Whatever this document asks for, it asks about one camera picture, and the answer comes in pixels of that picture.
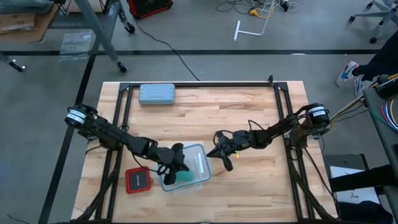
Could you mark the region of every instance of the yellow connector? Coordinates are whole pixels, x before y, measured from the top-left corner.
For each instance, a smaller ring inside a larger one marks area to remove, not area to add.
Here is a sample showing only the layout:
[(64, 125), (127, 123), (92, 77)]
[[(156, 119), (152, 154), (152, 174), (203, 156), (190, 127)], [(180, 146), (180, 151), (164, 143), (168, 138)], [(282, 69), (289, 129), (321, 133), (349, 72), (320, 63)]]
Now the yellow connector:
[[(273, 13), (273, 12), (274, 12), (274, 9), (271, 9), (271, 13), (270, 13), (269, 17), (272, 16), (272, 13)], [(258, 18), (260, 18), (260, 19), (268, 19), (268, 17), (266, 17), (266, 16), (260, 16), (259, 13), (257, 12), (257, 9), (252, 9), (252, 10), (250, 10), (250, 11), (249, 11), (249, 15), (251, 15), (251, 16), (256, 16), (256, 17), (258, 17)]]

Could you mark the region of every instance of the cardboard box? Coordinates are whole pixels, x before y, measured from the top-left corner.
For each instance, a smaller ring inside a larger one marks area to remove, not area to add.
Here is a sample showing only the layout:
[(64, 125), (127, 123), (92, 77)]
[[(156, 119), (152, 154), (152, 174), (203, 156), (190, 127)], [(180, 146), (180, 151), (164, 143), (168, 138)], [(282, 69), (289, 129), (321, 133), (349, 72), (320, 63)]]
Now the cardboard box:
[(32, 28), (35, 26), (34, 13), (18, 13), (0, 15), (0, 32)]
[(36, 15), (34, 28), (27, 28), (28, 30), (16, 30), (14, 32), (0, 35), (0, 41), (23, 43), (41, 41), (57, 11), (58, 7), (53, 5), (49, 12)]

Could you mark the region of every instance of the office chair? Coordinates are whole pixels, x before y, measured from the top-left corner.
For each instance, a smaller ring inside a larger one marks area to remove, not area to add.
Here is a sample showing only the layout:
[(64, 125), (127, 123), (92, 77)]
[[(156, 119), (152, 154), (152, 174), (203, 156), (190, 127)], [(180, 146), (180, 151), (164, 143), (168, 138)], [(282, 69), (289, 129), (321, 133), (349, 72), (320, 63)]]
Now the office chair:
[(370, 9), (373, 5), (376, 5), (381, 12), (365, 12), (365, 13), (358, 13), (349, 18), (349, 22), (353, 22), (357, 16), (362, 17), (381, 17), (381, 21), (379, 23), (379, 27), (376, 32), (376, 36), (370, 39), (370, 43), (374, 44), (377, 42), (377, 38), (380, 37), (382, 30), (384, 29), (384, 24), (387, 24), (390, 21), (393, 21), (398, 26), (398, 17), (397, 17), (397, 10), (398, 10), (398, 0), (383, 0), (383, 4), (378, 3), (375, 0), (372, 0), (367, 6), (367, 9)]

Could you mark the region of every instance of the red box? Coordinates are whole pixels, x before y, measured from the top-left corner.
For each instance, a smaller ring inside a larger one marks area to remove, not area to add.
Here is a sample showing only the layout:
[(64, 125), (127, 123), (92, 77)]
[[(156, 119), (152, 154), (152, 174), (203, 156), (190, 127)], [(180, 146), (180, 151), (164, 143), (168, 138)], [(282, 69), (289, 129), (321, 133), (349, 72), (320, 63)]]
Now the red box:
[(147, 167), (138, 167), (126, 170), (126, 192), (133, 194), (150, 189), (149, 170)]
[(135, 19), (141, 19), (155, 13), (170, 9), (172, 0), (127, 0), (130, 13)]

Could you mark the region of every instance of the black table leg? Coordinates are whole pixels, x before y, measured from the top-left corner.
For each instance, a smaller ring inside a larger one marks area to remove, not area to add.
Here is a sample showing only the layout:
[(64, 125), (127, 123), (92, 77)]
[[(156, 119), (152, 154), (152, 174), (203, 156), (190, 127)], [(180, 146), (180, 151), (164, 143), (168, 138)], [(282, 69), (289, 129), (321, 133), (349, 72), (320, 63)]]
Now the black table leg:
[(397, 185), (391, 165), (380, 166), (356, 174), (335, 177), (329, 180), (331, 191), (361, 189), (364, 187), (377, 187)]

